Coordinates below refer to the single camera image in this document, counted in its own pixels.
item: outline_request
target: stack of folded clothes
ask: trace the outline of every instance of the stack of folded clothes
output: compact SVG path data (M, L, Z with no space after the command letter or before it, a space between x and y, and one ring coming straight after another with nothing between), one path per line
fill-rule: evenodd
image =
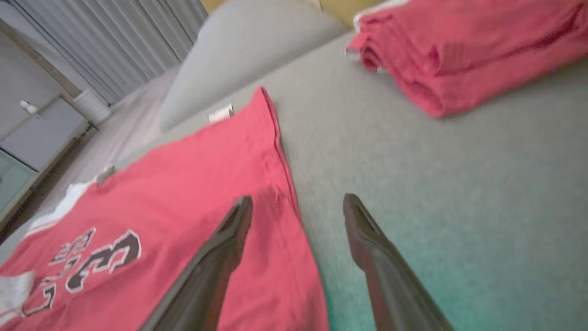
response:
M434 117L467 111L588 54L584 0L412 0L359 18L348 45Z

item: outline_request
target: black and white lettering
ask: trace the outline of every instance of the black and white lettering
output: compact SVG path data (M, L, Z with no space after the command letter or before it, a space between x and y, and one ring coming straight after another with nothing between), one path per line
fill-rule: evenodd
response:
M141 242L139 237L132 230L128 230L112 244L93 251L82 263L82 266L68 277L65 288L70 293L79 292L83 290L83 282L90 273L99 273L104 270L110 270L109 273L112 273L140 256Z
M74 257L69 258L67 260L67 262L65 262L65 266L64 266L63 270L61 270L55 276L43 278L43 280L41 280L40 286L43 286L45 284L49 284L49 283L54 282L54 281L60 279L61 277L65 276L65 274L67 274L69 271L71 271L76 266L76 264L78 264L78 262L80 261L81 258L82 258L81 254L78 254Z
M55 293L56 293L55 283L43 288L43 297L47 298L47 301L45 301L45 303L42 306L25 311L24 312L25 315L30 316L34 313L40 312L41 310L53 308L53 300L55 299Z
M95 227L86 231L86 233L79 236L71 244L66 243L63 246L61 246L53 260L49 262L49 265L54 266L58 263L67 260L71 255L80 253L81 251L85 250L90 245L90 241L92 241L94 233L96 233Z

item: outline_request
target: gray pillow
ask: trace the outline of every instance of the gray pillow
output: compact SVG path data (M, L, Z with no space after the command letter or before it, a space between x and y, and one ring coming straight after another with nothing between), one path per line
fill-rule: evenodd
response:
M226 2L184 60L161 106L161 131L343 33L334 18L298 1Z

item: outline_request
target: gray bed sheet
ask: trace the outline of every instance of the gray bed sheet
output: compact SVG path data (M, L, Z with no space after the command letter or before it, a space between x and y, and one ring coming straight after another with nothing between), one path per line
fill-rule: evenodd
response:
M350 35L267 75L117 164L266 87L332 330L373 327L342 200L356 193L457 330L588 323L588 62L436 120L346 58Z

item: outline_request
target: curtain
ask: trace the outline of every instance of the curtain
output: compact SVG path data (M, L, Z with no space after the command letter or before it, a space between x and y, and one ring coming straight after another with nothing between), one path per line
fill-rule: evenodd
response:
M13 0L109 103L179 64L207 17L199 0Z

